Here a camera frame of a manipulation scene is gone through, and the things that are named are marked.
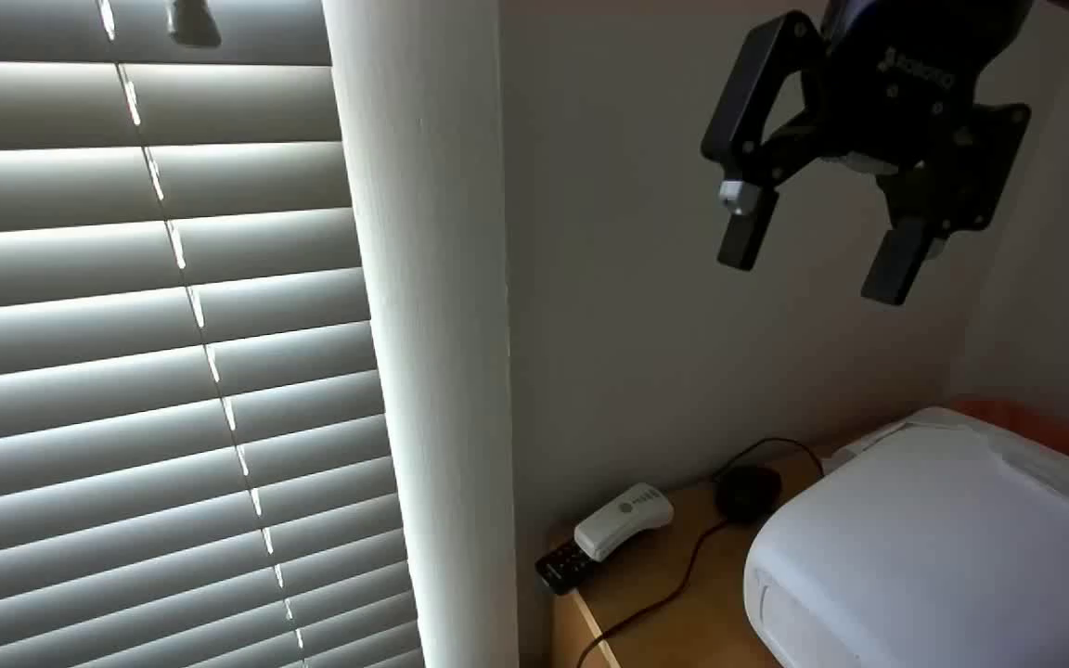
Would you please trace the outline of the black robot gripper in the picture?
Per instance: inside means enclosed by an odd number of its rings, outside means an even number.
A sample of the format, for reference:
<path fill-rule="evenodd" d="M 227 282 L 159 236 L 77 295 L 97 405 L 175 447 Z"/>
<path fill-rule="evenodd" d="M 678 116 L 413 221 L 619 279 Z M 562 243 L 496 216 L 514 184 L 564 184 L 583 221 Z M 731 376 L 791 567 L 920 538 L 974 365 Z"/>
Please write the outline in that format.
<path fill-rule="evenodd" d="M 860 284 L 869 302 L 903 303 L 937 243 L 995 219 L 1033 106 L 974 100 L 984 66 L 1021 32 L 1030 2 L 827 0 L 825 43 L 803 12 L 752 26 L 703 138 L 727 208 L 717 258 L 739 269 L 756 264 L 778 184 L 818 154 L 819 116 L 830 154 L 907 165 L 881 179 L 890 230 Z M 769 132 L 785 81 L 812 66 L 818 116 L 800 110 Z"/>

